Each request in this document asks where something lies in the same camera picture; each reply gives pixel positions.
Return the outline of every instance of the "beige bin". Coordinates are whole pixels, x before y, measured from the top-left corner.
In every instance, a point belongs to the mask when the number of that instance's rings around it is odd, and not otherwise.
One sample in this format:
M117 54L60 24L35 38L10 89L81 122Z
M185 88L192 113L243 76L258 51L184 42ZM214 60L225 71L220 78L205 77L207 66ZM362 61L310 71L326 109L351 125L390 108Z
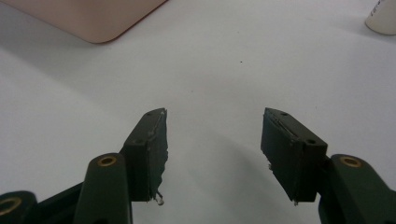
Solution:
M0 0L91 43L116 38L166 0Z

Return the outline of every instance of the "cylindrical white object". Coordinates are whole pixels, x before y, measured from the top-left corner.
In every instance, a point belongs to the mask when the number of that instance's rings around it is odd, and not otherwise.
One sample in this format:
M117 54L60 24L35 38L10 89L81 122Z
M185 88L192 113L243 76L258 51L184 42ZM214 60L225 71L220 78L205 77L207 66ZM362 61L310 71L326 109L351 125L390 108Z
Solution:
M383 35L396 35L396 0L379 0L366 25Z

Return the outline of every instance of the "white surface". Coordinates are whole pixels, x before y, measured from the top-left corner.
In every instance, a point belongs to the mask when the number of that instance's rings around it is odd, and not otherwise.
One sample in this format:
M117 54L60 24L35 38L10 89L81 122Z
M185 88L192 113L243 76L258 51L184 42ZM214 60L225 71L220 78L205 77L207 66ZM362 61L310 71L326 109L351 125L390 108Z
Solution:
M165 205L134 223L319 223L260 151L262 113L291 113L396 189L396 39L364 25L375 0L171 0L92 45L0 4L0 194L39 201L168 109Z

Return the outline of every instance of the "white cup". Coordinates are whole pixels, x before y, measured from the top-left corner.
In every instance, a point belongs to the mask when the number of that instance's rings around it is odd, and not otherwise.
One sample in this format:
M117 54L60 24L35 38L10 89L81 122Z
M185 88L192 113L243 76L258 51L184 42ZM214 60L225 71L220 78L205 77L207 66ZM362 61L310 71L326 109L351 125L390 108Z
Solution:
M366 25L383 35L396 35L396 0L379 0Z

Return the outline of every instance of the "white table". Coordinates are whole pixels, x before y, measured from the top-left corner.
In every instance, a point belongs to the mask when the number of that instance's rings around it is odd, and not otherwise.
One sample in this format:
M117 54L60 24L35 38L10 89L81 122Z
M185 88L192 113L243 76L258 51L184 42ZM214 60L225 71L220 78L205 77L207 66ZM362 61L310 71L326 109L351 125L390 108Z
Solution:
M364 20L375 0L171 0L92 45L0 4L0 194L42 201L168 109L165 205L134 223L319 223L294 207L260 150L262 113L291 113L370 162L396 189L396 37Z

